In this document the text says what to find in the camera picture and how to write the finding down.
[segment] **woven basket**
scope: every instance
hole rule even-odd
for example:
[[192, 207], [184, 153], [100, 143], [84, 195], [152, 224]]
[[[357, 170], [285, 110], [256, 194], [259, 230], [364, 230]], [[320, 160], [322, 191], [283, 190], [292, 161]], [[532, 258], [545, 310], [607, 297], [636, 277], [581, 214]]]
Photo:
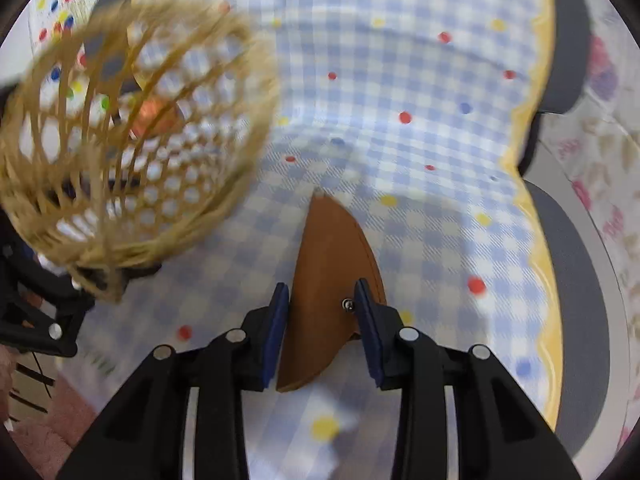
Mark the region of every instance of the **woven basket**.
[[[119, 269], [203, 238], [251, 183], [276, 67], [248, 21], [225, 11], [163, 0], [97, 13], [58, 36], [7, 106], [2, 207], [35, 251], [101, 299], [120, 300]], [[99, 49], [86, 60], [90, 41]], [[142, 91], [123, 94], [134, 77]]]

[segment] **metal screw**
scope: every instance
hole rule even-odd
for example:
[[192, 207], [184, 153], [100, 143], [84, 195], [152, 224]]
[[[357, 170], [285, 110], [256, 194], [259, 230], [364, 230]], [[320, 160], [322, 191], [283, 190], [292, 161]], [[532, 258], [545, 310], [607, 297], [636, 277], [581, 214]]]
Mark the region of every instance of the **metal screw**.
[[154, 349], [154, 358], [158, 361], [171, 357], [171, 347], [168, 345], [160, 345]]
[[355, 305], [353, 304], [353, 300], [350, 300], [350, 298], [345, 298], [344, 300], [342, 300], [342, 309], [345, 312], [353, 312], [354, 308]]
[[246, 333], [241, 328], [235, 328], [233, 330], [229, 330], [229, 332], [226, 333], [225, 337], [226, 340], [230, 343], [239, 343], [241, 341], [244, 341]]
[[491, 357], [491, 351], [484, 345], [476, 345], [471, 349], [471, 353], [483, 361]]
[[55, 341], [62, 337], [62, 327], [58, 323], [49, 325], [49, 337]]
[[405, 326], [404, 328], [401, 328], [400, 332], [398, 332], [398, 335], [400, 336], [400, 339], [402, 339], [402, 341], [409, 342], [415, 341], [420, 337], [420, 333], [411, 326]]

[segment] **blue gripper pad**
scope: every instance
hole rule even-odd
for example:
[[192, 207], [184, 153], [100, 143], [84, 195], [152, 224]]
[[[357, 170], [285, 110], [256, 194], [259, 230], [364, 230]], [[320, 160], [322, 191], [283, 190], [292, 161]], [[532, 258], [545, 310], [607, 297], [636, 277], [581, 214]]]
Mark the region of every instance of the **blue gripper pad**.
[[382, 369], [382, 341], [380, 341], [380, 336], [378, 335], [373, 313], [373, 308], [376, 306], [376, 303], [371, 297], [369, 285], [367, 285], [366, 280], [358, 280], [356, 282], [353, 302], [356, 316], [358, 317], [360, 336], [362, 337], [362, 346], [364, 346], [364, 355], [367, 359], [369, 375], [376, 381], [376, 386], [380, 387], [384, 379], [384, 370]]
[[280, 355], [288, 313], [289, 287], [284, 283], [278, 283], [269, 303], [268, 331], [262, 345], [262, 385], [264, 388], [269, 386], [269, 382], [276, 373], [276, 364]]

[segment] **yellow fabric edge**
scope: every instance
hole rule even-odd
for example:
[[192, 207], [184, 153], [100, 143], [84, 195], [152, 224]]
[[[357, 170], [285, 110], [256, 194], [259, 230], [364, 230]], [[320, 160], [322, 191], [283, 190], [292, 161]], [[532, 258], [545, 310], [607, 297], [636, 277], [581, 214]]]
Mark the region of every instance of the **yellow fabric edge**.
[[529, 73], [531, 85], [527, 99], [511, 111], [511, 143], [504, 153], [500, 165], [505, 172], [511, 175], [518, 188], [513, 203], [529, 219], [533, 231], [534, 239], [529, 255], [529, 264], [542, 282], [546, 293], [548, 313], [545, 325], [540, 331], [537, 346], [538, 354], [545, 365], [549, 382], [548, 398], [543, 416], [548, 425], [555, 429], [558, 421], [562, 386], [562, 324], [558, 290], [556, 289], [556, 276], [536, 208], [523, 179], [517, 171], [517, 160], [524, 142], [525, 133], [529, 129], [546, 87], [556, 38], [554, 0], [540, 1], [542, 5], [540, 13], [531, 22], [536, 36], [536, 47], [540, 54]]

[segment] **blue gingham fabric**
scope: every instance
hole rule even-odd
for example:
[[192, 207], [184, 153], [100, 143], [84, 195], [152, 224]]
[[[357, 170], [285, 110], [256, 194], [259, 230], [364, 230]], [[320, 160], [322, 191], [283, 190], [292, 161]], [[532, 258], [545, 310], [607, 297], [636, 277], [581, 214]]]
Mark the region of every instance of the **blue gingham fabric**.
[[[256, 183], [203, 243], [131, 284], [121, 305], [97, 305], [62, 373], [101, 408], [154, 346], [197, 348], [239, 326], [276, 282], [292, 283], [319, 187], [362, 226], [405, 320], [443, 345], [486, 343], [542, 409], [547, 298], [499, 165], [541, 54], [541, 1], [226, 1], [251, 15], [280, 70], [282, 109]], [[243, 402], [252, 478], [388, 478], [399, 394], [375, 389], [359, 342], [312, 384]]]

